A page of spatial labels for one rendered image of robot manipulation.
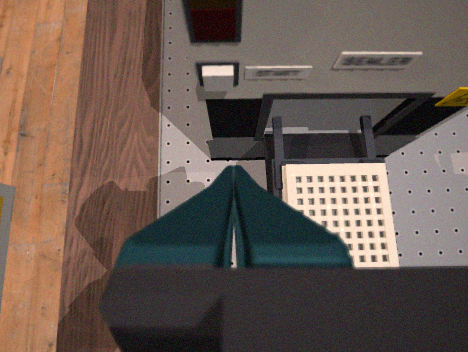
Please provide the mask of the grey flat base plate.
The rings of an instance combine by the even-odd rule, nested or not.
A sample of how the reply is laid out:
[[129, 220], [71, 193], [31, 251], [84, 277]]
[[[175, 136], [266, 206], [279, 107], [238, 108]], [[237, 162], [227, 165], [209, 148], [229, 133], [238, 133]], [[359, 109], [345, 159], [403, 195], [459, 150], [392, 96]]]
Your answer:
[[[400, 267], [468, 266], [468, 110], [385, 157]], [[162, 0], [157, 219], [240, 165], [211, 161], [173, 0]]]

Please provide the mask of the cream rectangular plate with grid of square holes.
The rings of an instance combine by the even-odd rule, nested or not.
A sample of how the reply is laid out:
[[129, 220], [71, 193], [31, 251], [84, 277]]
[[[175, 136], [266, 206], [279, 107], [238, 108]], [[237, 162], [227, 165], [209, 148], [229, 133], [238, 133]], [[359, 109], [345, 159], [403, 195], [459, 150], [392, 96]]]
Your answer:
[[341, 237], [356, 267], [399, 267], [385, 163], [281, 170], [282, 200]]

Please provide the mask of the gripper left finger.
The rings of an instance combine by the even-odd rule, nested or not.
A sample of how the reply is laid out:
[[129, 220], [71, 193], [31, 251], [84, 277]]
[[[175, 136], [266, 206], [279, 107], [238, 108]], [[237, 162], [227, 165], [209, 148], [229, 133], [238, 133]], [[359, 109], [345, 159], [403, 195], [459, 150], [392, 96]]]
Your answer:
[[127, 238], [113, 270], [132, 263], [231, 268], [233, 228], [234, 166], [228, 165], [207, 188]]

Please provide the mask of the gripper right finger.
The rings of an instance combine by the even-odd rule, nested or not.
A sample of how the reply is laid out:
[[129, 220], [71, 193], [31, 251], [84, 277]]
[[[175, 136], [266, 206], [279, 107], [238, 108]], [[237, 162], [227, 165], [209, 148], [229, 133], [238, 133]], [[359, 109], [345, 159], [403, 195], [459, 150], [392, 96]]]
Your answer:
[[355, 267], [345, 241], [234, 165], [237, 268]]

